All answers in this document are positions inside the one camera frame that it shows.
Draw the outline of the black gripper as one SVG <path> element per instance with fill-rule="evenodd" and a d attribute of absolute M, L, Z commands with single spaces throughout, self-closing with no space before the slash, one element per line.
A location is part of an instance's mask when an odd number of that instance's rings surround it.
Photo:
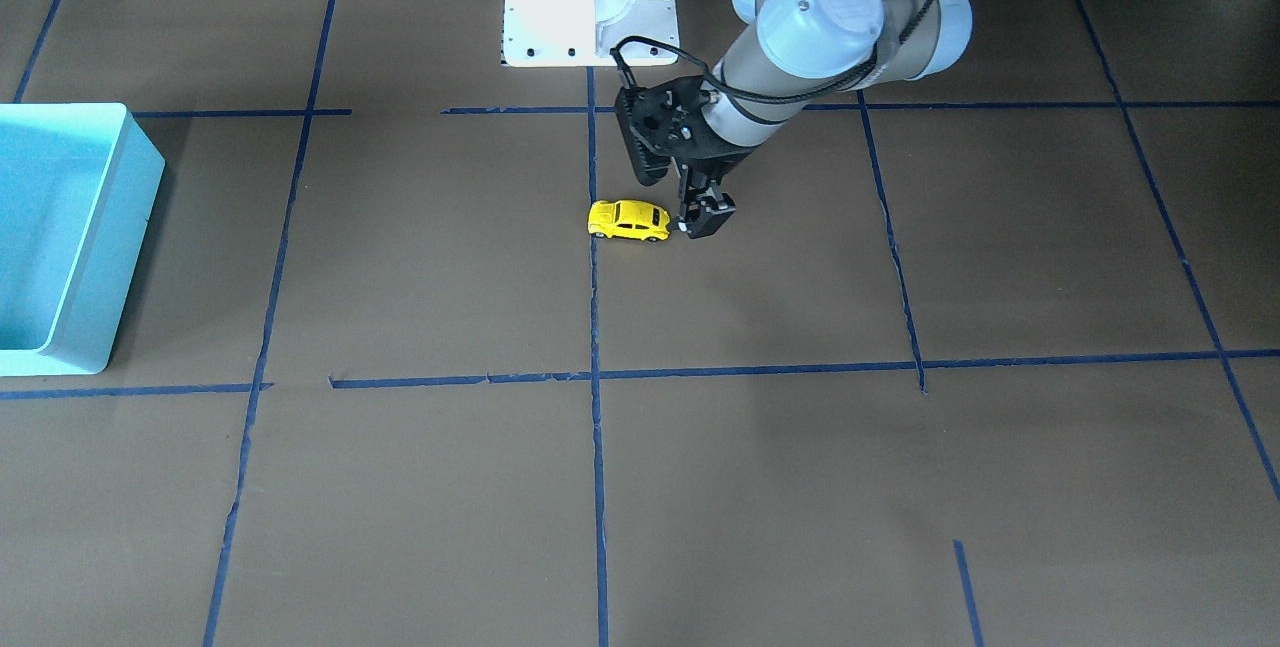
<path fill-rule="evenodd" d="M 710 237 L 736 213 L 718 184 L 756 146 L 732 143 L 710 127 L 678 127 L 672 149 L 681 183 L 678 228 L 694 240 Z"/>

